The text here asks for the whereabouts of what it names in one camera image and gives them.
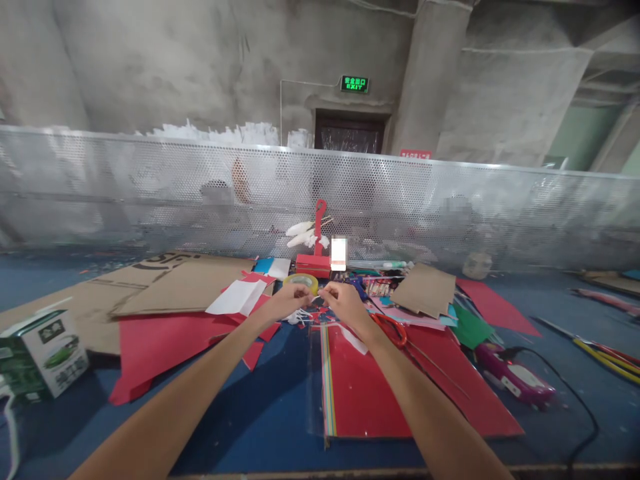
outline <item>white feather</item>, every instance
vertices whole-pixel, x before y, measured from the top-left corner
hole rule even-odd
[[[296,235],[294,238],[289,240],[287,246],[291,248],[295,247],[296,245],[302,245],[303,243],[306,243],[311,236],[313,236],[313,229]]]
[[[301,233],[306,232],[313,226],[313,222],[300,222],[296,223],[294,226],[289,227],[289,230],[285,233],[288,237],[295,237],[296,235],[300,235]]]

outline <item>doorway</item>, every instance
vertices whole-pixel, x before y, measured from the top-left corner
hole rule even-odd
[[[315,148],[354,153],[382,153],[388,115],[316,110]]]

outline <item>perforated metal fence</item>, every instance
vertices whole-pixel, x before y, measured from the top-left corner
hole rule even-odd
[[[294,257],[318,198],[354,259],[640,266],[640,178],[0,127],[5,248]]]

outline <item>blue paper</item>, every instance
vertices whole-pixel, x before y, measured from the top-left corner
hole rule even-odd
[[[253,271],[256,273],[268,273],[271,268],[271,264],[273,263],[273,259],[260,259],[255,264]]]
[[[455,314],[455,309],[453,308],[452,304],[449,304],[449,309],[448,309],[447,313],[450,316],[452,316],[453,318],[449,318],[449,317],[446,317],[444,315],[440,315],[440,318],[438,318],[438,320],[440,320],[440,323],[442,323],[443,325],[446,325],[448,327],[457,327],[458,326],[458,316]]]

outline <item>exit sign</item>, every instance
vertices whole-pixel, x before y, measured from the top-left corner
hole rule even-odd
[[[368,93],[369,79],[364,77],[351,77],[349,75],[342,76],[340,90],[354,93]]]

